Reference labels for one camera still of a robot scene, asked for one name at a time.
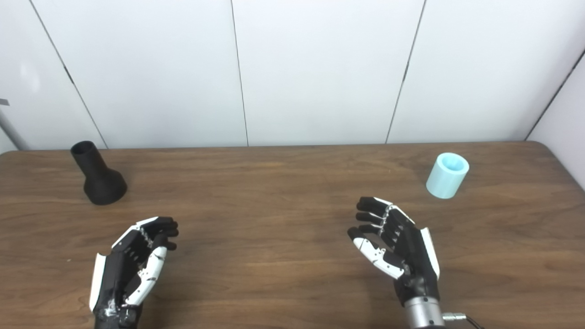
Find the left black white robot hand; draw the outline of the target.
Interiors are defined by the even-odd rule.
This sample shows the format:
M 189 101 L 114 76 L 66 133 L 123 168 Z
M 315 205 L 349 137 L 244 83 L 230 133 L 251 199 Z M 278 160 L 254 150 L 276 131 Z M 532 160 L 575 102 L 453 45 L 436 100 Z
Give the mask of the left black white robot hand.
M 96 254 L 89 308 L 95 329 L 136 329 L 167 253 L 177 244 L 178 222 L 153 217 L 130 226 L 108 255 Z

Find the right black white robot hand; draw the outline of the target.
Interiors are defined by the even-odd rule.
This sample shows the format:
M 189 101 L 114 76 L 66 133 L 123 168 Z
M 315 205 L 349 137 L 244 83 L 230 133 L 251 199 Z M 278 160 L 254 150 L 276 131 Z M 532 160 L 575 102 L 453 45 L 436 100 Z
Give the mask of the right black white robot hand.
M 364 225 L 348 229 L 354 246 L 376 268 L 394 280 L 402 305 L 412 298 L 440 300 L 440 266 L 428 228 L 416 223 L 392 202 L 362 196 L 356 219 Z

